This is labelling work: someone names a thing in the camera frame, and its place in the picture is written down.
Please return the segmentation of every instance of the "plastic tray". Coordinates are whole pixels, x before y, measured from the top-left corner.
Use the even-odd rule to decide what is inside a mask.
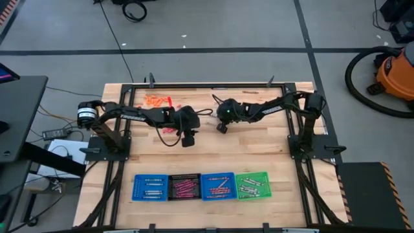
[[[146,181],[146,179],[162,179],[162,181]],[[150,186],[147,183],[160,183],[162,186]],[[145,191],[161,190],[161,195],[148,195],[160,197],[160,199],[146,199]],[[168,175],[158,174],[137,174],[134,178],[134,188],[132,191],[133,201],[167,201],[168,198]]]
[[[170,201],[179,201],[179,200],[191,200],[191,199],[200,199],[201,198],[201,185],[200,185],[200,176],[199,173],[194,174],[182,174],[182,175],[170,175],[168,176],[168,200]],[[183,183],[189,180],[195,186],[190,187],[192,191],[188,192],[194,194],[193,197],[177,197],[177,192],[179,188],[175,185]]]
[[[212,194],[211,188],[217,188],[223,183],[224,180],[210,180],[210,178],[228,178],[227,182],[222,185],[222,188],[228,188],[230,193],[228,194]],[[218,200],[229,200],[237,198],[237,190],[235,189],[235,179],[233,172],[225,173],[210,173],[201,175],[201,197],[203,201],[218,201]]]
[[[257,181],[259,183],[262,183],[262,186],[257,186],[254,184],[250,184],[247,182],[244,182],[242,180],[244,179],[251,179],[253,181]],[[270,189],[270,183],[269,183],[269,176],[267,175],[267,172],[256,172],[256,173],[244,173],[244,174],[238,174],[235,176],[236,184],[237,184],[237,198],[241,201],[246,200],[254,200],[254,199],[262,199],[262,198],[269,198],[272,197],[272,190]],[[246,192],[240,191],[241,185],[248,186],[251,188],[255,188],[257,190],[257,196],[255,197],[246,197],[248,195],[254,195]]]

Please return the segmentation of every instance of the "blue tray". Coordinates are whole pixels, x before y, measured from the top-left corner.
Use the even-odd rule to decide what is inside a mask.
[[[162,181],[145,181],[146,179],[162,179]],[[150,186],[147,183],[160,183],[162,186]],[[151,195],[161,197],[160,199],[145,199],[145,191],[161,190],[161,195]],[[168,175],[158,174],[137,174],[134,178],[134,188],[132,190],[133,201],[167,201],[168,198]]]
[[[229,194],[217,194],[225,195],[226,197],[217,197],[211,198],[210,196],[215,196],[211,193],[210,188],[217,188],[223,180],[212,181],[210,178],[219,178],[227,177],[229,180],[222,186],[223,188],[229,188]],[[210,173],[201,175],[201,198],[203,201],[219,201],[219,200],[229,200],[237,198],[237,190],[235,186],[235,177],[233,172],[224,172],[224,173]]]

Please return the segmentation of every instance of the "black hose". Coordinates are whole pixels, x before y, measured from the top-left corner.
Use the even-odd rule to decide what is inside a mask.
[[[137,18],[126,10],[127,5],[133,4],[133,3],[137,4],[140,8],[144,10],[144,15],[142,17]],[[128,0],[122,5],[122,13],[129,21],[133,23],[138,23],[147,17],[147,8],[139,0]]]
[[[375,111],[378,111],[383,114],[387,114],[389,116],[393,117],[399,117],[399,118],[414,118],[414,113],[408,113],[403,111],[397,111],[394,109],[390,109],[388,107],[381,106],[372,100],[366,98],[363,96],[358,90],[356,90],[354,84],[352,83],[352,71],[355,67],[355,65],[366,56],[373,54],[373,53],[384,53],[387,56],[394,56],[397,57],[400,55],[400,51],[397,49],[393,49],[391,47],[387,46],[378,46],[373,47],[372,49],[367,49],[366,51],[361,52],[360,54],[356,55],[354,59],[349,63],[347,70],[345,71],[345,84],[347,85],[347,88],[350,92],[350,94],[355,97],[359,102],[365,104],[366,106],[370,107],[371,109],[374,109]]]

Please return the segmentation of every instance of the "power adapter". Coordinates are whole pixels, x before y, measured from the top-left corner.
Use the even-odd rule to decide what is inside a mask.
[[[43,140],[65,139],[68,136],[66,129],[53,129],[41,132]]]

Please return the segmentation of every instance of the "green tray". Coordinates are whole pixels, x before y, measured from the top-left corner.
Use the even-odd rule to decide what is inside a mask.
[[[254,185],[254,184],[243,181],[245,179],[251,179],[253,181],[257,181],[263,185],[261,186]],[[269,176],[267,175],[267,172],[239,174],[235,176],[235,181],[236,181],[236,186],[237,186],[237,198],[240,201],[272,197],[272,190],[270,189]],[[257,190],[256,195],[241,191],[240,188],[242,185],[255,188]],[[246,195],[254,195],[254,197],[243,197]]]

